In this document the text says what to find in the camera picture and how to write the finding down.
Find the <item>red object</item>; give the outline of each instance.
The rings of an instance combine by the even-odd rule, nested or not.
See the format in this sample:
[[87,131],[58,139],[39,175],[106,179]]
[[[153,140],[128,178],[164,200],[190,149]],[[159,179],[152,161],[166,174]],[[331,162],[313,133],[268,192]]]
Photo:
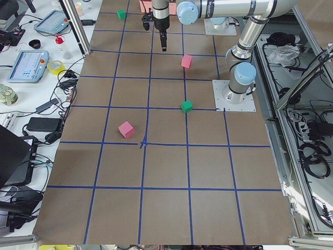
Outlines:
[[59,35],[56,35],[56,44],[62,44],[63,42],[63,39]]
[[126,138],[130,138],[134,134],[134,128],[132,125],[126,121],[118,127],[120,133]]

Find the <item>screen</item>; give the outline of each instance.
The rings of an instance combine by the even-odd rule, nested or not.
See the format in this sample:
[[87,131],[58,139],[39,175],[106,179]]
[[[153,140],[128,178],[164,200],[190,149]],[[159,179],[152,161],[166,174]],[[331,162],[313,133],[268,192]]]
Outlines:
[[31,146],[6,128],[0,126],[0,188],[30,155]]
[[40,63],[42,53],[29,53],[24,52],[21,54],[20,58],[17,60],[15,69],[13,70],[10,79],[33,79],[35,72]]
[[63,12],[53,12],[52,15],[48,16],[45,20],[37,24],[39,29],[43,30],[54,30],[63,22],[66,15]]

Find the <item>cup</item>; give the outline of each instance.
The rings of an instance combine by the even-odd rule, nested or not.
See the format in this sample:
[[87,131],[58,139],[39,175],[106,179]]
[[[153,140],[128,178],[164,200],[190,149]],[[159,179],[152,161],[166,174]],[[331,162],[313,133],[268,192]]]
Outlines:
[[59,1],[52,1],[51,5],[52,5],[52,9],[61,10],[61,5],[60,5]]
[[76,12],[79,14],[79,16],[83,16],[82,3],[75,2],[74,5],[75,5]]
[[29,46],[34,49],[39,49],[41,47],[41,41],[38,39],[31,40],[29,42]]

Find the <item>table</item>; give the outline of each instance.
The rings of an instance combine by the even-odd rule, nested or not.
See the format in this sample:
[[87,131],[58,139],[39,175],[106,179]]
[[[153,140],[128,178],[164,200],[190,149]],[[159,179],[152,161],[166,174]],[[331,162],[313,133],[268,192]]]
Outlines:
[[[82,2],[84,15],[81,18],[96,20],[99,14],[99,8],[101,6],[101,3],[102,0]],[[35,0],[33,4],[36,8],[36,13],[31,13],[31,11],[28,9],[26,14],[43,18],[44,16],[49,14],[52,10],[51,1]],[[30,16],[24,16],[20,24],[27,23],[30,20],[34,20],[34,18]],[[33,29],[34,23],[28,23],[22,27],[26,29],[26,32],[23,35],[22,39],[20,40],[18,46],[10,47],[8,51],[0,53],[0,64],[12,65],[16,60],[20,51],[32,50],[32,48],[28,45],[29,41],[32,39],[39,39],[41,41],[42,46],[40,49],[47,50],[49,52],[50,61],[61,60],[64,62],[65,68],[67,69],[74,62],[82,58],[82,54],[79,50],[79,47],[77,46],[73,32],[64,35],[64,37],[66,38],[66,43],[71,45],[70,48],[71,48],[71,53],[73,54],[73,58],[69,60],[64,60],[61,57],[59,57],[59,50],[55,43],[55,37],[42,36],[38,34]],[[86,32],[87,38],[90,40],[93,34],[94,26],[85,26],[84,30]],[[72,70],[74,70],[77,73],[80,73],[83,63],[84,60],[79,61],[72,67]],[[34,112],[37,106],[49,101],[50,95],[55,85],[57,84],[57,76],[51,74],[47,69],[45,70],[42,79],[38,83],[8,83],[6,79],[8,77],[9,72],[10,72],[9,68],[0,68],[0,81],[1,83],[13,88],[16,91],[16,93],[18,94],[18,101],[11,106],[2,105],[0,107],[0,112],[10,112],[14,110],[19,110],[24,112]],[[57,95],[59,95],[59,97],[62,100],[65,100],[66,96],[64,95],[62,90],[61,91],[58,90],[56,93]],[[48,114],[50,112],[52,112],[52,109],[45,111],[43,114]],[[33,116],[41,117],[41,115],[37,114],[34,114]],[[56,111],[52,115],[49,115],[47,117],[59,118],[59,115],[58,112]],[[22,136],[21,129],[26,123],[28,123],[29,119],[30,116],[25,118],[17,118],[15,120],[15,124],[11,128],[11,131],[18,136]],[[41,141],[44,141],[44,136],[47,133],[29,132],[29,134],[35,136]],[[54,160],[58,145],[59,145],[59,140],[52,145],[39,146],[37,152]],[[47,181],[46,168],[39,167],[34,169],[32,181],[28,186],[34,190],[41,190],[45,184],[45,181]],[[15,230],[15,232],[9,234],[8,237],[25,236],[32,234],[32,230],[35,226],[35,223],[36,220],[33,220],[29,223],[25,223],[20,230]]]
[[41,243],[286,244],[294,232],[260,109],[215,110],[211,80],[229,79],[238,37],[171,17],[162,53],[140,19],[137,1],[101,6],[34,229]]

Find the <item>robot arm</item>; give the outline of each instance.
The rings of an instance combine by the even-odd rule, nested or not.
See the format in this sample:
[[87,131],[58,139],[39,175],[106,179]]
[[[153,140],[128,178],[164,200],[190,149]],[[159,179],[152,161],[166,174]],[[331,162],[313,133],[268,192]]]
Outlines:
[[169,0],[152,0],[152,16],[155,28],[160,31],[162,51],[167,51],[167,28],[170,26]]
[[[177,0],[177,15],[184,25],[194,23],[198,18],[248,16],[238,43],[226,55],[230,70],[230,82],[223,96],[232,104],[244,100],[249,85],[254,81],[256,70],[246,62],[259,35],[271,17],[278,17],[289,11],[297,0]],[[152,15],[155,27],[160,31],[163,51],[167,50],[167,28],[169,1],[152,0]]]

